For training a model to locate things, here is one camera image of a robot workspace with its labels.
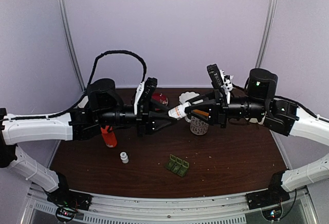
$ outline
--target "white bottle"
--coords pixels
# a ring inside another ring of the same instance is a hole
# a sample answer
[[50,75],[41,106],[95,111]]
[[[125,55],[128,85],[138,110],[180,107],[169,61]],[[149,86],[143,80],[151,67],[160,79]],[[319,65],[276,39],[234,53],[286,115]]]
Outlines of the white bottle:
[[120,158],[122,160],[122,163],[126,164],[129,162],[128,155],[126,152],[121,152],[120,153]]

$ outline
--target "wooden table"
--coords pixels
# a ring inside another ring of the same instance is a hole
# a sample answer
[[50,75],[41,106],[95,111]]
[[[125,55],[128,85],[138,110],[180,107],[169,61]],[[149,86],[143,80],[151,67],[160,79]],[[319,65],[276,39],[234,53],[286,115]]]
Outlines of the wooden table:
[[[158,89],[171,106],[185,91],[206,89]],[[132,89],[117,92],[126,103]],[[136,129],[117,130],[118,145],[105,146],[102,137],[62,142],[51,169],[63,173],[74,190],[148,198],[183,198],[226,195],[267,188],[273,173],[286,169],[269,130],[256,124],[210,126],[196,136],[185,120],[152,136],[138,138]],[[125,151],[129,163],[123,164]],[[165,169],[173,154],[190,163],[181,178]]]

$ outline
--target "orange object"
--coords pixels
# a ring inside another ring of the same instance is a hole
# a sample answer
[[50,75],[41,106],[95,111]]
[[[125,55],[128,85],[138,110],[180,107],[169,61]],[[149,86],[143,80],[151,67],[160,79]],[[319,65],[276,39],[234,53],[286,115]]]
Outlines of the orange object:
[[105,128],[101,128],[102,136],[107,147],[114,148],[117,146],[117,138],[113,132],[113,128],[107,125]]

